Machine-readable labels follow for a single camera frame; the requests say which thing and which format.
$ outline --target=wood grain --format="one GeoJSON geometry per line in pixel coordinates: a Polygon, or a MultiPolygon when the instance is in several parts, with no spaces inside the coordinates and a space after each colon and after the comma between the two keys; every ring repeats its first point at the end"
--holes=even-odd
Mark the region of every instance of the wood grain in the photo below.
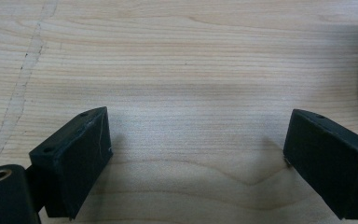
{"type": "Polygon", "coordinates": [[[358,1],[0,1],[0,165],[102,105],[72,223],[341,223],[282,147],[293,108],[358,133],[358,1]]]}

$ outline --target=light wood tabletop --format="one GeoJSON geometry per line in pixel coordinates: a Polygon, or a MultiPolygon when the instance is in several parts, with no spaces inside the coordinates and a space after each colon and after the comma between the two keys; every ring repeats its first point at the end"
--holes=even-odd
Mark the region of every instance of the light wood tabletop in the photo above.
{"type": "Polygon", "coordinates": [[[0,1],[0,165],[104,105],[71,223],[358,223],[282,159],[294,108],[358,133],[358,0],[0,1]]]}

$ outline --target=black object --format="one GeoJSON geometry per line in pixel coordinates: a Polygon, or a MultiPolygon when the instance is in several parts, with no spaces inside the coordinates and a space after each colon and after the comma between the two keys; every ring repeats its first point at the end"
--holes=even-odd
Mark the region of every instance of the black object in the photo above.
{"type": "Polygon", "coordinates": [[[283,154],[340,219],[358,219],[358,134],[295,109],[283,154]]]}
{"type": "Polygon", "coordinates": [[[74,117],[30,152],[27,170],[0,166],[0,223],[40,223],[43,206],[75,218],[112,155],[106,107],[74,117]]]}

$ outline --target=scratch on table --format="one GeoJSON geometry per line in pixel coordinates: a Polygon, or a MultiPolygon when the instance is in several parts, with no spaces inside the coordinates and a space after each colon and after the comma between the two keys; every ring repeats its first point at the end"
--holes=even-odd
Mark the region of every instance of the scratch on table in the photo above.
{"type": "Polygon", "coordinates": [[[11,94],[4,120],[0,128],[0,153],[2,153],[4,150],[8,139],[12,135],[13,130],[15,129],[24,111],[27,84],[31,78],[34,67],[39,61],[42,49],[45,46],[45,42],[40,35],[42,31],[41,24],[44,19],[50,18],[54,15],[57,5],[58,0],[47,0],[42,7],[39,21],[34,28],[34,33],[31,37],[31,43],[25,54],[19,78],[17,79],[16,85],[11,94]]]}

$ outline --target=wooden table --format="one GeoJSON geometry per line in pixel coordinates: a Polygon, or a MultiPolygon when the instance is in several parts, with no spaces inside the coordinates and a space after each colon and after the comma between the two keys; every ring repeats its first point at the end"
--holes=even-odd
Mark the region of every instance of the wooden table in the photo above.
{"type": "Polygon", "coordinates": [[[71,223],[341,223],[282,148],[293,108],[358,133],[358,0],[0,1],[0,165],[103,105],[71,223]]]}

